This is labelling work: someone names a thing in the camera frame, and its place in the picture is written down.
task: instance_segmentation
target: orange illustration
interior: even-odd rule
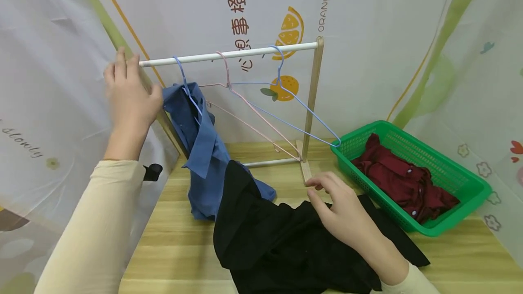
[[[281,32],[278,35],[275,46],[285,46],[289,44],[301,43],[303,39],[303,19],[298,12],[291,6],[283,23],[281,24]],[[285,59],[292,56],[296,51],[283,51]],[[281,54],[277,53],[272,57],[274,60],[281,60]]]
[[[0,232],[9,232],[21,228],[29,221],[19,215],[0,207]]]
[[[277,78],[275,78],[271,83],[276,84]],[[278,85],[271,85],[269,88],[261,88],[260,91],[264,95],[268,95],[269,97],[272,97],[272,101],[289,101],[294,98],[294,95],[297,95],[297,90],[299,88],[299,84],[296,80],[296,78],[293,78],[289,75],[283,75],[280,78],[281,83]],[[286,88],[290,92],[292,92],[294,95],[290,94],[289,92],[285,91]]]

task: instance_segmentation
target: plastic basket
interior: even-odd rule
[[[396,156],[416,166],[428,168],[433,184],[447,190],[461,203],[437,219],[423,225],[418,223],[350,162],[365,151],[365,143],[372,133],[376,133],[381,145]],[[426,236],[439,236],[475,211],[492,193],[490,185],[478,175],[386,121],[373,122],[348,133],[341,137],[341,146],[331,149],[338,157],[341,171],[363,188],[406,232],[417,231]]]

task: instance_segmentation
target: person's left hand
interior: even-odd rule
[[[107,97],[111,105],[114,130],[134,129],[147,132],[162,109],[162,88],[152,86],[151,94],[145,90],[138,73],[139,56],[135,54],[125,62],[124,48],[118,49],[116,62],[104,71]]]
[[[138,160],[149,127],[162,109],[162,88],[155,84],[151,94],[145,90],[138,62],[137,54],[125,62],[124,48],[120,48],[116,62],[104,71],[113,120],[104,160]]]

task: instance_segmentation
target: wooden table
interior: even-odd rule
[[[279,159],[267,143],[228,146],[233,159],[250,162]],[[312,173],[332,170],[342,176],[328,146],[311,142]],[[189,170],[180,159],[120,285],[121,294],[233,294],[228,270],[220,266],[212,245],[213,223],[195,221],[187,201]],[[307,199],[299,163],[252,169],[254,177],[276,188],[276,203],[293,207]],[[523,293],[523,270],[476,215],[437,238],[412,234],[431,265],[424,274],[441,291],[456,294]]]

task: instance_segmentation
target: clothes hanger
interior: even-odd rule
[[[259,111],[265,112],[266,114],[273,116],[274,118],[278,119],[280,122],[285,123],[286,125],[289,125],[289,126],[292,127],[293,129],[299,130],[300,132],[302,132],[302,133],[304,133],[304,134],[307,134],[307,135],[309,135],[310,137],[315,138],[316,140],[319,140],[319,141],[321,141],[321,142],[323,142],[323,143],[326,143],[326,144],[328,144],[328,145],[330,145],[330,146],[332,146],[332,147],[340,147],[340,146],[341,146],[341,140],[340,140],[340,137],[338,137],[338,136],[336,135],[336,133],[334,133],[333,130],[331,130],[331,129],[329,128],[329,126],[326,125],[326,123],[324,123],[324,122],[323,122],[323,121],[322,121],[322,120],[321,120],[321,119],[320,119],[320,118],[319,118],[319,117],[318,117],[318,116],[317,116],[317,115],[316,115],[316,114],[315,114],[315,113],[314,113],[314,112],[313,112],[309,107],[307,107],[307,105],[304,104],[304,103],[300,100],[300,98],[298,98],[295,94],[293,94],[293,92],[291,92],[291,91],[287,90],[286,88],[282,87],[282,85],[281,85],[281,68],[282,68],[282,66],[283,66],[283,61],[285,60],[285,57],[284,57],[284,55],[283,55],[283,52],[282,52],[278,47],[276,47],[276,46],[270,46],[270,47],[275,48],[275,49],[278,50],[278,51],[280,52],[280,54],[281,54],[281,63],[280,63],[280,66],[278,67],[278,76],[277,76],[277,78],[276,78],[276,84],[272,84],[272,83],[268,83],[268,82],[235,82],[235,83],[230,83],[230,86],[229,86],[230,90],[232,90],[232,85],[233,85],[233,84],[267,84],[267,85],[279,86],[279,87],[282,88],[283,90],[287,91],[290,95],[292,95],[292,96],[293,96],[293,97],[294,97],[294,98],[295,98],[295,99],[296,99],[296,100],[297,100],[297,101],[298,101],[302,106],[304,106],[304,107],[305,107],[305,108],[306,108],[306,109],[307,109],[307,110],[308,110],[308,111],[309,111],[309,112],[310,112],[310,113],[311,113],[311,114],[312,114],[312,115],[317,119],[317,121],[319,121],[323,126],[325,126],[326,129],[327,129],[327,130],[328,130],[332,135],[334,135],[334,137],[338,140],[338,141],[337,141],[338,144],[337,144],[337,145],[333,145],[332,143],[329,143],[329,142],[327,142],[327,141],[325,141],[325,140],[322,140],[322,139],[320,139],[319,137],[314,136],[314,135],[312,135],[312,134],[310,134],[310,133],[304,131],[303,129],[300,129],[300,128],[298,128],[298,127],[296,127],[296,126],[294,126],[294,125],[292,125],[292,124],[290,124],[290,123],[284,121],[283,119],[276,117],[275,115],[272,115],[270,112],[266,111],[265,109],[260,108],[260,107],[258,107],[257,105],[253,104],[252,102],[246,100],[246,101],[247,101],[247,104],[250,105],[250,106],[252,106],[252,107],[254,107],[254,108],[256,108],[256,109],[258,109]]]
[[[288,154],[289,156],[291,156],[293,159],[296,159],[296,161],[301,161],[299,157],[295,157],[293,156],[290,152],[288,152],[287,150],[283,149],[281,146],[279,146],[278,144],[276,144],[273,140],[269,139],[268,136],[266,136],[264,133],[260,132],[259,130],[255,129],[252,125],[250,125],[249,123],[245,122],[244,120],[242,120],[241,118],[239,118],[237,115],[234,115],[232,112],[224,109],[224,108],[221,108],[219,105],[216,105],[216,104],[213,104],[212,102],[206,100],[207,102],[207,107],[209,108],[212,108],[212,107],[216,107],[218,109],[220,109],[221,111],[231,115],[232,117],[236,118],[238,121],[242,122],[245,126],[247,126],[248,128],[254,130],[254,132],[258,133],[260,136],[262,136],[264,139],[268,140],[269,142],[272,143],[273,147],[274,147],[274,150],[276,150],[276,152],[280,152],[280,150],[282,150],[283,152],[285,152],[286,154]]]
[[[230,76],[229,76],[229,70],[228,70],[228,64],[227,64],[227,58],[225,56],[223,56],[222,53],[220,53],[220,51],[216,51],[217,54],[219,54],[222,58],[223,58],[223,62],[226,66],[226,78],[227,78],[227,84],[222,84],[222,83],[214,83],[214,84],[206,84],[206,85],[200,85],[201,88],[203,87],[213,87],[215,85],[219,85],[220,87],[224,87],[224,88],[227,88],[229,91],[231,91],[234,95],[237,95],[237,97],[240,97],[240,99],[242,99],[245,104],[247,104],[249,106],[249,108],[252,109],[252,111],[254,111],[254,113],[256,113],[256,115],[258,115],[265,123],[267,123],[267,125],[269,125],[276,133],[278,133],[278,135],[280,135],[287,143],[289,143],[289,145],[296,150],[297,152],[297,155],[298,157],[294,156],[293,154],[289,153],[287,150],[283,149],[281,146],[279,146],[278,144],[276,144],[273,140],[269,139],[267,136],[265,136],[263,133],[261,133],[260,131],[258,131],[257,129],[255,129],[253,126],[249,125],[247,122],[241,120],[238,116],[235,116],[234,114],[232,114],[231,112],[221,108],[220,106],[217,106],[215,104],[212,104],[211,102],[207,101],[208,104],[210,105],[214,105],[216,106],[217,108],[223,110],[224,112],[228,113],[229,115],[233,116],[234,118],[238,119],[240,122],[244,123],[245,125],[247,125],[249,128],[251,128],[252,130],[254,130],[255,132],[257,132],[259,135],[261,135],[262,137],[264,137],[264,139],[268,140],[269,142],[272,143],[272,145],[274,146],[274,149],[276,150],[276,152],[279,152],[278,149],[282,150],[283,152],[285,152],[286,154],[288,154],[289,156],[291,156],[292,158],[296,159],[297,161],[301,161],[302,160],[302,157],[301,157],[301,153],[299,152],[299,150],[296,148],[295,145],[292,144],[292,142],[287,139],[278,129],[276,129],[271,123],[268,122],[267,119],[265,119],[258,111],[256,111],[256,109],[254,107],[252,107],[252,105],[250,104],[249,101],[247,101],[247,99],[245,99],[241,94],[238,94],[238,92],[234,91],[234,89],[231,88],[231,81],[230,81]]]
[[[187,79],[185,78],[185,73],[183,72],[183,67],[182,67],[182,63],[180,63],[180,61],[178,60],[178,57],[176,56],[173,56],[173,58],[176,60],[176,62],[178,63],[178,67],[180,68],[180,71],[182,72],[182,80],[183,80],[183,91],[185,92],[185,94],[187,95],[187,97],[189,97],[190,101],[192,102],[192,104],[196,107],[196,110],[198,112],[198,114],[200,114],[200,116],[202,116],[202,111],[200,110],[200,108],[197,106],[196,102],[192,99],[192,95],[191,95],[191,91],[189,90],[189,86],[187,85]]]

